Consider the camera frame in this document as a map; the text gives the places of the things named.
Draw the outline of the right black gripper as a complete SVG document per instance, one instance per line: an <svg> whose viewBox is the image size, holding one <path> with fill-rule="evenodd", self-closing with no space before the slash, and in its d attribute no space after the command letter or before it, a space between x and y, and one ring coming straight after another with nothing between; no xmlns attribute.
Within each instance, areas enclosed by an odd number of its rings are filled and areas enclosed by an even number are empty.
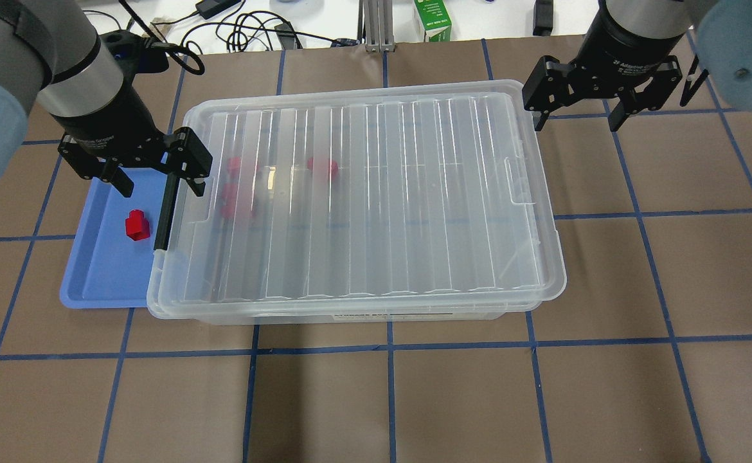
<svg viewBox="0 0 752 463"><path fill-rule="evenodd" d="M533 111L535 132L541 132L550 114L581 100L612 99L619 102L608 115L611 132L617 132L631 115L644 109L661 109L683 79L675 56L643 75L623 75L608 60L597 66L559 62L553 56L540 57L526 79L522 94L524 108Z"/></svg>

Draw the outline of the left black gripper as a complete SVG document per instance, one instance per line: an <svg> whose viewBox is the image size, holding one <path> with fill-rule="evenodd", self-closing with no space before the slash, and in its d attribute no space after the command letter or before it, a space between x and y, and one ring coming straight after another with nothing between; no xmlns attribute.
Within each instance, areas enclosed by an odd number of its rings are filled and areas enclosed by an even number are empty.
<svg viewBox="0 0 752 463"><path fill-rule="evenodd" d="M205 178L211 173L213 157L193 129L182 127L172 134L156 134L124 140L106 137L94 143L80 143L65 134L58 154L83 179L100 178L123 197L131 197L133 182L126 168L147 168L164 173L165 188L156 225L154 250L167 250L179 187L185 182L194 195L203 195Z"/></svg>

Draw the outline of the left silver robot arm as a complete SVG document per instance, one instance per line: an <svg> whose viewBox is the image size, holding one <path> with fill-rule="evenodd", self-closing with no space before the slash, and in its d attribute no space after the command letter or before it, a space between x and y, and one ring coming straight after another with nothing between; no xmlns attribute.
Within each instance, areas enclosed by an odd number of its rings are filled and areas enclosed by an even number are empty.
<svg viewBox="0 0 752 463"><path fill-rule="evenodd" d="M130 197L127 168L167 176L154 240L166 250L180 183L202 196L213 158L193 129L159 130L132 80L180 55L191 51L155 35L100 35L73 1L0 1L0 177L39 104L64 129L59 154L83 179Z"/></svg>

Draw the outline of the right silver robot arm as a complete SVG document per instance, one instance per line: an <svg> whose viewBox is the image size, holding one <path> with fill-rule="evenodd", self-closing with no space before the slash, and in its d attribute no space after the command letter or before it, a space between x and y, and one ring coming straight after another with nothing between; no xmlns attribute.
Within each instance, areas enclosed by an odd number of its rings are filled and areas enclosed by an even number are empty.
<svg viewBox="0 0 752 463"><path fill-rule="evenodd" d="M541 130L559 108L615 98L615 132L660 109L679 83L687 105L709 78L731 107L752 112L752 1L600 1L575 58L540 57L523 102Z"/></svg>

